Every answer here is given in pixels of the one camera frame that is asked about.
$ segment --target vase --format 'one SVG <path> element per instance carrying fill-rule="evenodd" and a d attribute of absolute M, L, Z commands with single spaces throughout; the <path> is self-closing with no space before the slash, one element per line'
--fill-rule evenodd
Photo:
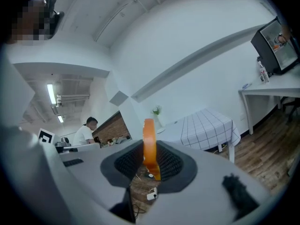
<path fill-rule="evenodd" d="M 157 115 L 157 119 L 158 119 L 158 122 L 160 123 L 161 127 L 165 127 L 165 123 L 164 123 L 164 120 L 162 119 L 162 116 L 159 114 Z"/>

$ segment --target orange tape roll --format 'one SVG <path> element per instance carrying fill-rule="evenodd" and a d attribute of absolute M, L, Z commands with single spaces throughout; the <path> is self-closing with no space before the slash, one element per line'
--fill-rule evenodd
<path fill-rule="evenodd" d="M 160 180 L 160 170 L 156 161 L 156 136 L 153 119 L 145 119 L 142 130 L 142 139 L 144 141 L 144 165 L 155 180 Z"/>

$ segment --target brick wall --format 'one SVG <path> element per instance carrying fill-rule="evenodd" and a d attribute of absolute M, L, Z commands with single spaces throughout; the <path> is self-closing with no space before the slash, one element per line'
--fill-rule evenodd
<path fill-rule="evenodd" d="M 93 132 L 93 137 L 99 137 L 102 143 L 107 143 L 107 139 L 121 136 L 130 136 L 120 112 L 111 117 Z"/>

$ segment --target man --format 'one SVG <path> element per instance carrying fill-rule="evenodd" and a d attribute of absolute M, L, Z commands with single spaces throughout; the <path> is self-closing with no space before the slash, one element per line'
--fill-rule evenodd
<path fill-rule="evenodd" d="M 73 140 L 73 146 L 86 145 L 90 143 L 95 143 L 92 135 L 92 131 L 97 128 L 98 121 L 89 117 L 84 124 L 75 134 Z"/>

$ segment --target black hair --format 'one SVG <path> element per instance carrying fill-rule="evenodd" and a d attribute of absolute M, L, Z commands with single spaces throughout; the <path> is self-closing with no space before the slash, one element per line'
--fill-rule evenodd
<path fill-rule="evenodd" d="M 93 117 L 89 117 L 87 120 L 86 120 L 86 123 L 84 124 L 84 126 L 86 126 L 88 123 L 92 122 L 92 121 L 95 121 L 96 123 L 98 123 L 98 121 L 93 118 Z"/>

